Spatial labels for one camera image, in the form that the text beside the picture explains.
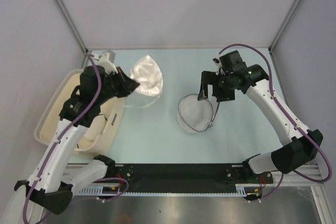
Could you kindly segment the white satin bra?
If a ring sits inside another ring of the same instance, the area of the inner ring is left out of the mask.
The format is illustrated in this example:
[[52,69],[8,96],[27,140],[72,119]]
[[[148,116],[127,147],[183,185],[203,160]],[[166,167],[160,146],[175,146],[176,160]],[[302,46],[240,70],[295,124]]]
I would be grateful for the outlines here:
[[163,74],[159,65],[150,55],[142,57],[134,64],[130,69],[130,78],[139,84],[135,92],[151,98],[151,101],[141,106],[125,105],[125,108],[147,108],[154,104],[162,95]]

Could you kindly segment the white mesh laundry bag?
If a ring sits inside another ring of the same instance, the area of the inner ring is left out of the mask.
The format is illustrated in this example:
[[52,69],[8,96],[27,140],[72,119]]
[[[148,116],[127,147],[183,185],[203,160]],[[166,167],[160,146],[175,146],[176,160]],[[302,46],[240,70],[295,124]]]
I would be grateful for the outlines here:
[[182,97],[177,106],[177,121],[182,130],[188,134],[203,133],[214,123],[219,109],[219,103],[214,99],[198,101],[197,94]]

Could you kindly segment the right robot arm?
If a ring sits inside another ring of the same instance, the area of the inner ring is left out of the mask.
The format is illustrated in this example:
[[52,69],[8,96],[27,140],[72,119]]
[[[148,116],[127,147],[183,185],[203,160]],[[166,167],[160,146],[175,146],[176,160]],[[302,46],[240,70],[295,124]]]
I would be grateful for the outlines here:
[[233,101],[235,91],[247,95],[259,107],[274,128],[282,147],[265,154],[257,154],[243,162],[243,179],[254,183],[264,172],[293,172],[315,159],[323,135],[302,123],[277,96],[270,73],[262,66],[247,66],[237,50],[215,58],[217,70],[203,71],[198,100],[208,98],[208,86],[217,102]]

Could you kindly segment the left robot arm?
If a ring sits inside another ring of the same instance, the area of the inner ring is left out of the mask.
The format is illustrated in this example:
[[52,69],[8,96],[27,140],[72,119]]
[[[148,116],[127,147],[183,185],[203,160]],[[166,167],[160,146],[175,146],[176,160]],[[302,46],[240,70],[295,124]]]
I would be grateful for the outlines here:
[[63,104],[43,160],[27,180],[19,180],[15,185],[15,190],[25,188],[25,209],[31,201],[59,215],[82,188],[101,179],[105,182],[118,179],[115,161],[102,154],[95,156],[72,179],[63,180],[62,175],[78,142],[100,114],[101,106],[114,97],[129,96],[139,85],[121,68],[111,73],[106,73],[102,66],[84,68],[79,84]]

